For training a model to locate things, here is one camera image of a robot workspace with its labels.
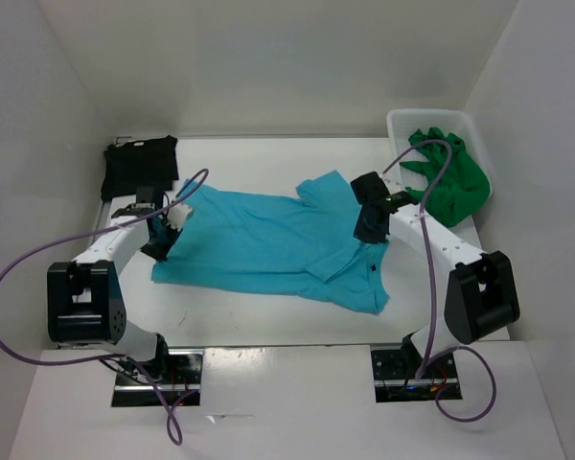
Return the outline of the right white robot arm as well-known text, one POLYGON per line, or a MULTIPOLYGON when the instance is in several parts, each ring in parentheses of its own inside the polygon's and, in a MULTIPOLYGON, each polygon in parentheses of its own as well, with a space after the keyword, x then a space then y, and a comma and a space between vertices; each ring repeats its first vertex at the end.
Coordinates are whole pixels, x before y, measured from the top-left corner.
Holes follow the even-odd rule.
POLYGON ((446 282, 445 305, 428 325, 402 340, 401 365, 423 376, 434 360, 518 321, 520 308, 509 258, 486 253, 452 233, 406 191, 392 194, 369 172, 351 182, 360 212, 355 237, 382 243, 392 237, 423 256, 435 278, 446 282))

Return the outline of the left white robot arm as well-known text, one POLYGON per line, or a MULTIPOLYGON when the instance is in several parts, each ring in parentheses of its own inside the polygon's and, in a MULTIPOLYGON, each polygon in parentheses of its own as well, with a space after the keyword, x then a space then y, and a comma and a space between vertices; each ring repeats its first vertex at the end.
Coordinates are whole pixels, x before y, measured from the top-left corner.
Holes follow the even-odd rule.
POLYGON ((136 200, 116 210, 108 231, 70 262, 47 273, 48 333, 60 345, 95 346, 138 361, 149 382, 165 380, 172 360, 165 338, 127 319, 119 276, 137 253, 165 262, 193 209, 163 208, 164 193, 141 187, 136 200))

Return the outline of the black t-shirt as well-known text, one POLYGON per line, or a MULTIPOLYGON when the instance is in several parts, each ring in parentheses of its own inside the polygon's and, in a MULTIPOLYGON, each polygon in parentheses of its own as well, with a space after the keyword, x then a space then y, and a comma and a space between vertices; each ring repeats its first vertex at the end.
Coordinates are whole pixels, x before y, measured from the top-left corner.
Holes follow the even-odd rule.
POLYGON ((179 179, 177 142, 169 135, 132 141, 119 147, 109 145, 103 153, 105 175, 101 200, 134 195, 139 187, 152 186, 164 192, 171 190, 179 179))

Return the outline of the light blue t-shirt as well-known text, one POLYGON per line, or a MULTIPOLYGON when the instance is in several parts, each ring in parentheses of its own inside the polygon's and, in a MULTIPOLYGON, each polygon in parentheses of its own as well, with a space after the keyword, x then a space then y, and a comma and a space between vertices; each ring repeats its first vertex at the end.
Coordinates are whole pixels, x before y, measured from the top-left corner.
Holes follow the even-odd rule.
POLYGON ((387 246, 354 235, 360 207, 337 171, 299 184, 294 197, 201 186, 193 212, 157 284, 294 295, 377 315, 388 302, 381 279, 387 246))

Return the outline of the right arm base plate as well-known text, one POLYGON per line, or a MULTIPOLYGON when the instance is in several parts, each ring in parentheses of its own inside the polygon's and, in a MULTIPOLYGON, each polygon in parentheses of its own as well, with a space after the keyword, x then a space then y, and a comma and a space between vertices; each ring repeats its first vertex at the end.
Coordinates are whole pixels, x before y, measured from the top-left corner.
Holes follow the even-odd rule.
POLYGON ((398 345, 372 347, 370 357, 377 403, 462 399, 453 355, 434 361, 420 379, 415 378, 398 345))

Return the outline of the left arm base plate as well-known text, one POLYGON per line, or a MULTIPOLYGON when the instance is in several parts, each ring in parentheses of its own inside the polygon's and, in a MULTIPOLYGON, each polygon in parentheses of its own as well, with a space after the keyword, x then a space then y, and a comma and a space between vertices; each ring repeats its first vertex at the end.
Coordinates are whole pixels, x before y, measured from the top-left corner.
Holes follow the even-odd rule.
MULTIPOLYGON (((171 348, 162 377, 147 366, 169 406, 199 406, 203 359, 202 349, 171 348)), ((109 360, 104 366, 115 374, 112 407, 161 406, 152 385, 132 363, 109 360)))

